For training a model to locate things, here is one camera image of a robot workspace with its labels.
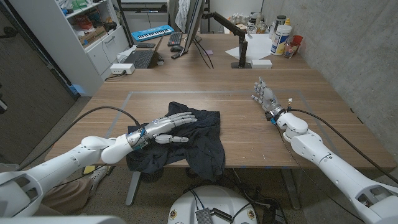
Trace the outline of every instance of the cup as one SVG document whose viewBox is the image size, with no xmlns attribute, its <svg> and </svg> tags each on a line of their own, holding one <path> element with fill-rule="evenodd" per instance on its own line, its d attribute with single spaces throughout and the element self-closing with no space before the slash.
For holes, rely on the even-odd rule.
<svg viewBox="0 0 398 224">
<path fill-rule="evenodd" d="M 299 50 L 299 47 L 301 46 L 301 41 L 303 41 L 303 37 L 300 35 L 294 35 L 293 36 L 293 43 L 298 44 L 296 51 L 293 53 L 293 55 L 295 55 L 297 53 L 297 51 Z"/>
<path fill-rule="evenodd" d="M 285 58 L 291 58 L 293 56 L 293 54 L 297 51 L 298 47 L 299 47 L 298 43 L 287 42 L 285 44 L 284 57 Z"/>
</svg>

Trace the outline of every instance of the piano keyboard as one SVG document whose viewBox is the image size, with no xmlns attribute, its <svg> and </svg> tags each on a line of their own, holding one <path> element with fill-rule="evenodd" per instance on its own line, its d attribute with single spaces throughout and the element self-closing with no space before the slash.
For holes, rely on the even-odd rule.
<svg viewBox="0 0 398 224">
<path fill-rule="evenodd" d="M 174 29 L 171 28 L 169 25 L 164 25 L 164 26 L 160 26 L 160 27 L 156 27 L 156 28 L 147 29 L 147 30 L 132 32 L 131 35 L 137 42 L 141 42 L 144 40 L 161 37 L 165 31 L 166 31 L 165 35 L 167 35 L 167 34 L 171 34 L 172 32 L 174 32 Z"/>
</svg>

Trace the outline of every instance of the computer monitor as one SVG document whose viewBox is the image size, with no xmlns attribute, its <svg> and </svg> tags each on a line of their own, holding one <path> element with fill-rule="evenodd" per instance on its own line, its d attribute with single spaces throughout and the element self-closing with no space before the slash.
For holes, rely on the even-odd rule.
<svg viewBox="0 0 398 224">
<path fill-rule="evenodd" d="M 201 16 L 205 8 L 205 0 L 197 0 L 195 2 L 195 7 L 192 12 L 191 23 L 189 25 L 187 39 L 185 41 L 185 47 L 180 53 L 180 56 L 188 52 L 200 26 Z"/>
</svg>

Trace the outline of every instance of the desk surface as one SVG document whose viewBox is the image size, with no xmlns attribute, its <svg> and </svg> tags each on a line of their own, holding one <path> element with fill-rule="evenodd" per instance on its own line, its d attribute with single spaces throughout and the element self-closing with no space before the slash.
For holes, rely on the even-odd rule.
<svg viewBox="0 0 398 224">
<path fill-rule="evenodd" d="M 287 99 L 293 98 L 293 108 L 310 111 L 327 120 L 381 167 L 391 169 L 396 166 L 392 156 L 337 92 L 301 56 L 286 59 L 270 55 L 266 58 L 273 66 L 268 70 L 232 69 L 230 63 L 237 60 L 225 51 L 237 47 L 238 38 L 230 34 L 200 36 L 202 46 L 214 53 L 210 57 L 215 69 L 206 67 L 194 45 L 183 57 L 171 59 L 174 53 L 167 46 L 169 36 L 166 36 L 159 48 L 164 65 L 137 69 L 132 75 L 105 82 L 81 114 L 97 106 L 110 105 L 124 108 L 140 123 L 146 123 L 164 116 L 171 101 L 198 110 L 220 111 L 220 138 L 227 167 L 297 168 L 276 127 L 266 121 L 261 106 L 251 99 L 253 84 L 262 76 L 282 106 L 287 106 Z M 158 39 L 148 42 L 157 43 Z M 294 114 L 304 119 L 309 128 L 323 138 L 325 145 L 347 162 L 357 168 L 372 168 L 327 126 L 305 114 Z M 86 136 L 119 136 L 127 131 L 128 125 L 134 123 L 117 111 L 96 111 L 72 127 L 47 154 L 46 160 L 69 151 Z M 314 167 L 309 161 L 294 155 L 302 166 Z M 126 160 L 122 159 L 116 165 L 126 166 Z M 169 166 L 188 165 L 183 160 Z"/>
</svg>

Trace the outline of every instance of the mouse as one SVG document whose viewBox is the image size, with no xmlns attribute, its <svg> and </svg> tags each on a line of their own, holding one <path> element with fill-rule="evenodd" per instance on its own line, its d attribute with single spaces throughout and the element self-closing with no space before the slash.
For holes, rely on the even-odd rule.
<svg viewBox="0 0 398 224">
<path fill-rule="evenodd" d="M 180 46 L 180 45 L 176 45 L 176 46 L 173 46 L 172 48 L 170 48 L 170 51 L 171 52 L 180 52 L 180 51 L 182 51 L 184 48 L 182 47 L 182 46 Z"/>
</svg>

